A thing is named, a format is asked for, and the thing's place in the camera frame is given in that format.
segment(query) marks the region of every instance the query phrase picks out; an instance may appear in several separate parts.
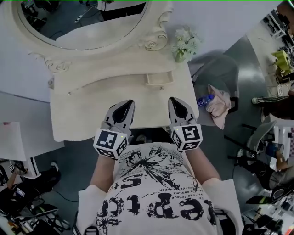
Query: oval mirror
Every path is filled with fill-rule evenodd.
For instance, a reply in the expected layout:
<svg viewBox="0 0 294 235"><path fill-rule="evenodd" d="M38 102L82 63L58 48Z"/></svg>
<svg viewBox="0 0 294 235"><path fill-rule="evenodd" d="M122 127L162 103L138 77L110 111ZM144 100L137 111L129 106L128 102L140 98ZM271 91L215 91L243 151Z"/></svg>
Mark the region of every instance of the oval mirror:
<svg viewBox="0 0 294 235"><path fill-rule="evenodd" d="M18 14L40 40L70 50L91 50L128 35L142 19L144 1L23 1Z"/></svg>

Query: plastic water bottle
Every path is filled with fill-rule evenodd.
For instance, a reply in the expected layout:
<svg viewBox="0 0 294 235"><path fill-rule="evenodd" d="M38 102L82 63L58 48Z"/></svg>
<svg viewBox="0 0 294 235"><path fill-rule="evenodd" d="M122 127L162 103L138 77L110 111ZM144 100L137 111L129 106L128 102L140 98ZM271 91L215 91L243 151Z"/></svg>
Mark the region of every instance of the plastic water bottle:
<svg viewBox="0 0 294 235"><path fill-rule="evenodd" d="M210 94L204 97L201 97L197 100L197 104L199 107L207 105L209 102L211 102L214 99L215 95Z"/></svg>

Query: flower vase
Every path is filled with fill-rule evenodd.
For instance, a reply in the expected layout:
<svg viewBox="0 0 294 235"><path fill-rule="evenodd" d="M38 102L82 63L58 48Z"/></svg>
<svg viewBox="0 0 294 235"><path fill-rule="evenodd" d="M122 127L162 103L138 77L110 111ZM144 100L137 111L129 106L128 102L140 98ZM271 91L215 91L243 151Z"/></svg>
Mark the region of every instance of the flower vase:
<svg viewBox="0 0 294 235"><path fill-rule="evenodd" d="M185 59L186 59L186 57L185 57L182 53L180 53L180 52L178 52L178 53L176 54L176 56L175 56L175 61L176 61L177 63L181 63L181 62L183 62Z"/></svg>

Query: pink cloth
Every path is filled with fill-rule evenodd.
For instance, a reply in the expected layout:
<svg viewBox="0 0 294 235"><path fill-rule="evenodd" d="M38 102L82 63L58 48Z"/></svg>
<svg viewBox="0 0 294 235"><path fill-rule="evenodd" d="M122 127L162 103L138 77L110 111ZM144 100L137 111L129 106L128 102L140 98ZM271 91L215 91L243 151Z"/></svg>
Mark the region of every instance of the pink cloth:
<svg viewBox="0 0 294 235"><path fill-rule="evenodd" d="M209 94L214 94L214 99L206 106L206 111L211 113L212 120L220 129L225 128L225 119L231 108L230 94L208 85Z"/></svg>

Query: white vanity table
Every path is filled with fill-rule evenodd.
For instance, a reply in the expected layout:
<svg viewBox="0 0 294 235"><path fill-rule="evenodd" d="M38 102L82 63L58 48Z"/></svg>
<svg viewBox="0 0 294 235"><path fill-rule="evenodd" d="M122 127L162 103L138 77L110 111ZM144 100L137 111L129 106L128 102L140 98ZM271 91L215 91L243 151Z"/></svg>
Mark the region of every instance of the white vanity table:
<svg viewBox="0 0 294 235"><path fill-rule="evenodd" d="M172 12L170 2L146 2L140 15L90 24L56 41L28 23L21 2L4 4L10 29L52 72L49 87L56 141L95 136L107 110L127 99L136 104L131 128L169 125L171 96L184 100L199 116L188 65L174 61L163 27ZM99 34L115 27L119 27L117 34Z"/></svg>

